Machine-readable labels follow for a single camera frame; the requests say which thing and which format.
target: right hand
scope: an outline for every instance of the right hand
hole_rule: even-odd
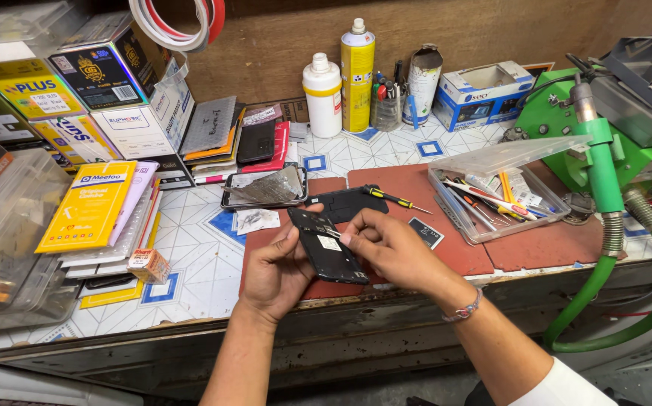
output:
[[[458,276],[401,220],[372,209],[353,217],[341,243],[371,263],[378,276],[405,289],[430,294],[444,278]]]

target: transparent plastic box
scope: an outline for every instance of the transparent plastic box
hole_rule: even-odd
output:
[[[73,181],[42,148],[12,154],[0,175],[0,309],[33,269],[33,252]]]
[[[0,6],[0,62],[46,58],[90,15],[84,2],[29,2]]]
[[[483,243],[494,238],[520,233],[531,228],[554,223],[569,214],[571,209],[551,189],[544,185],[539,178],[529,171],[526,164],[570,148],[579,151],[587,150],[586,143],[591,141],[591,139],[591,135],[558,136],[491,145],[481,150],[432,161],[428,164],[428,180],[433,188],[436,189],[441,201],[451,211],[451,215],[456,217],[457,223],[461,224],[468,239],[472,240],[473,243]],[[498,176],[499,173],[511,168],[519,168],[522,171],[521,175],[529,189],[531,189],[531,192],[543,198],[543,201],[554,209],[551,215],[538,218],[537,220],[516,223],[511,226],[499,226],[495,224],[495,226],[499,227],[497,227],[496,231],[492,231],[480,219],[467,210],[464,205],[458,202],[457,198],[442,183],[443,176],[448,176],[451,179],[457,176],[463,179],[466,174],[482,177]],[[491,212],[488,208],[484,208],[483,205],[480,205],[480,207],[490,217],[499,217],[499,215]]]
[[[69,318],[80,281],[65,279],[56,255],[42,254],[12,303],[0,310],[0,329],[59,323]]]

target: stack of boxes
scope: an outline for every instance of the stack of boxes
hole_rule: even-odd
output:
[[[195,186],[177,155],[194,102],[170,51],[129,12],[99,14],[50,57],[0,63],[0,143],[45,138],[68,166],[156,161],[161,189]]]

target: tiled surface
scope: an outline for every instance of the tiled surface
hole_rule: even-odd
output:
[[[444,156],[495,144],[513,121],[460,132],[448,132],[433,117],[418,130],[403,126],[393,132],[342,133],[331,139],[309,138],[298,144],[309,178],[341,176],[353,169],[430,162]],[[227,317],[238,300],[246,235],[236,235],[232,212],[221,209],[219,185],[166,191],[160,203],[155,248],[173,267],[166,285],[146,286],[140,299],[91,309],[76,309],[60,325],[0,331],[0,348],[18,342],[49,342],[62,337],[92,337],[147,329],[162,321]],[[652,258],[649,235],[627,237],[629,259]],[[565,267],[547,269],[561,270]],[[509,276],[541,272],[523,270]],[[488,279],[503,276],[469,277]]]

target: metal spring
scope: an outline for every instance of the metal spring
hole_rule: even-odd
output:
[[[624,203],[639,224],[644,226],[647,231],[652,232],[652,207],[646,198],[637,189],[631,189],[624,193]]]
[[[624,217],[622,212],[601,213],[604,220],[604,239],[601,242],[601,254],[619,256],[624,242]]]

